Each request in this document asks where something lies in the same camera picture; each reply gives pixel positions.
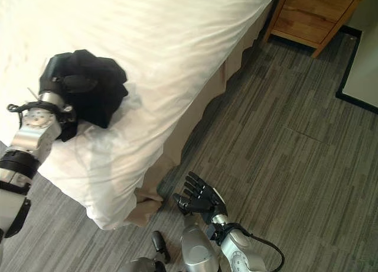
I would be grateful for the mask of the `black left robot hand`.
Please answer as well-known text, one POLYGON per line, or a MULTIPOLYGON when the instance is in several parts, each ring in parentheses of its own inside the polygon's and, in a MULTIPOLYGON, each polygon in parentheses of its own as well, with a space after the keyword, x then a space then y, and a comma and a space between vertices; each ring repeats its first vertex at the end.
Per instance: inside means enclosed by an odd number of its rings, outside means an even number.
POLYGON ((98 84, 93 75, 80 65, 74 53, 56 54, 49 59, 40 79, 39 95, 52 92, 62 97, 68 93, 86 93, 98 84))

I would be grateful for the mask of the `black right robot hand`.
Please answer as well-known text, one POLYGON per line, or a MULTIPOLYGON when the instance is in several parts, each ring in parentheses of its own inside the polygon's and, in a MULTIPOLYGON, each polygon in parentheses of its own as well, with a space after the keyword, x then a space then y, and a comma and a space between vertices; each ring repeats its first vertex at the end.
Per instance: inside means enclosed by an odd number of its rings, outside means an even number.
POLYGON ((218 215, 228 216, 226 204, 216 189, 192 171, 185 177, 183 193, 172 196, 183 215, 199 213, 207 225, 218 215))

